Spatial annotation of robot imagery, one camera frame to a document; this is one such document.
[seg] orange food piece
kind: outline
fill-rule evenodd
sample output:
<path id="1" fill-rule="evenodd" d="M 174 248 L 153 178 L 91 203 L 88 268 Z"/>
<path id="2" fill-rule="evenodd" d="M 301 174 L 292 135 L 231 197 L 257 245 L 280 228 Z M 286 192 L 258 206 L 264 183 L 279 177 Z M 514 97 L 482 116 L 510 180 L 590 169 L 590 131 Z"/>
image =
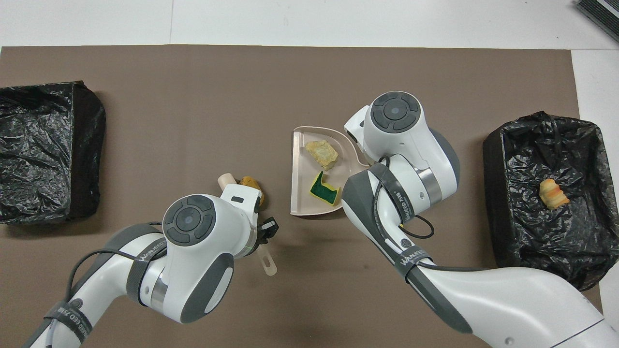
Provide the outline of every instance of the orange food piece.
<path id="1" fill-rule="evenodd" d="M 546 179 L 540 184 L 540 198 L 548 209 L 556 209 L 566 203 L 569 199 L 565 196 L 555 180 Z"/>

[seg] trash bag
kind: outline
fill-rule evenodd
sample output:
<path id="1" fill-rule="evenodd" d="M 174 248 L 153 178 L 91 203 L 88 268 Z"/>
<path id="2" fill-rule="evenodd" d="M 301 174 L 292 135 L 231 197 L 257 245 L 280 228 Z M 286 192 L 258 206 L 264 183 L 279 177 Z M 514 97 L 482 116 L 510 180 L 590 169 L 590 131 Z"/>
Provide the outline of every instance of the trash bag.
<path id="1" fill-rule="evenodd" d="M 105 110 L 83 82 L 0 89 L 0 224 L 95 213 Z"/>
<path id="2" fill-rule="evenodd" d="M 505 123 L 483 142 L 486 208 L 499 267 L 554 273 L 590 289 L 619 257 L 619 217 L 600 129 L 540 111 Z M 550 210 L 539 185 L 552 178 L 569 203 Z"/>

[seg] sponge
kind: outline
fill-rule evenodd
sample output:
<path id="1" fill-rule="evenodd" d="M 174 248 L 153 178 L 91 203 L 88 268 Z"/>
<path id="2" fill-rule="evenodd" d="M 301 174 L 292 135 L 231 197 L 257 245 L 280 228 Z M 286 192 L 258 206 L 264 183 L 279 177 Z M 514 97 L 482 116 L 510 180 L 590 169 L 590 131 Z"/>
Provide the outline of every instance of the sponge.
<path id="1" fill-rule="evenodd" d="M 322 175 L 324 172 L 318 173 L 318 176 L 314 180 L 314 183 L 309 190 L 312 196 L 322 199 L 323 201 L 335 206 L 335 201 L 340 192 L 340 188 L 334 188 L 333 186 L 322 182 Z"/>
<path id="2" fill-rule="evenodd" d="M 337 161 L 337 151 L 326 140 L 310 141 L 305 144 L 305 149 L 311 153 L 324 170 L 333 168 Z"/>

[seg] black strap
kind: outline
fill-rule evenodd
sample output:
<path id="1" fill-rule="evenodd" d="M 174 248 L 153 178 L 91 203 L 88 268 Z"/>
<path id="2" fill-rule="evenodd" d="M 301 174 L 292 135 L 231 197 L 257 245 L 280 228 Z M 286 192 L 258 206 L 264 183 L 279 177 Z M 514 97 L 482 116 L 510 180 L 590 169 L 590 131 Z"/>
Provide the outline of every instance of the black strap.
<path id="1" fill-rule="evenodd" d="M 56 319 L 68 327 L 77 336 L 80 343 L 84 343 L 86 337 L 92 332 L 92 325 L 86 316 L 74 305 L 65 301 L 55 304 L 43 317 L 44 319 Z"/>
<path id="2" fill-rule="evenodd" d="M 370 167 L 369 171 L 371 171 L 385 187 L 389 198 L 391 198 L 393 205 L 397 209 L 398 215 L 400 215 L 402 223 L 405 224 L 412 220 L 415 217 L 413 204 L 406 194 L 406 191 L 404 191 L 404 188 L 393 173 L 391 173 L 389 168 L 382 163 L 377 163 Z"/>
<path id="3" fill-rule="evenodd" d="M 417 245 L 404 250 L 396 259 L 394 266 L 397 272 L 406 280 L 406 275 L 415 267 L 422 259 L 432 259 L 425 250 Z"/>
<path id="4" fill-rule="evenodd" d="M 166 250 L 165 238 L 159 238 L 144 248 L 144 250 L 133 259 L 133 264 L 127 276 L 127 297 L 142 306 L 146 306 L 140 301 L 140 286 L 142 286 L 144 274 L 146 274 L 149 263 L 153 258 Z"/>

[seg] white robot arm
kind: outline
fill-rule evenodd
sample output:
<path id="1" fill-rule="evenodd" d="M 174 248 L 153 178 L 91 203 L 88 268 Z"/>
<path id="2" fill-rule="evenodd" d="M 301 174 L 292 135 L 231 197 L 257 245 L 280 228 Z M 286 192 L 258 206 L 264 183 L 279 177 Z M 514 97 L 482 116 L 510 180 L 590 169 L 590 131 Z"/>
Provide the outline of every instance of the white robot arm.
<path id="1" fill-rule="evenodd" d="M 459 181 L 455 152 L 428 128 L 413 95 L 382 94 L 344 128 L 377 162 L 346 182 L 346 215 L 445 323 L 492 347 L 619 347 L 619 334 L 560 277 L 437 266 L 409 239 L 401 224 L 452 195 Z"/>
<path id="2" fill-rule="evenodd" d="M 152 224 L 117 232 L 91 253 L 101 255 L 23 347 L 79 347 L 122 295 L 179 323 L 210 313 L 228 289 L 234 259 L 277 231 L 273 219 L 258 226 L 260 197 L 257 189 L 227 185 L 220 198 L 192 194 L 174 202 L 163 234 Z"/>

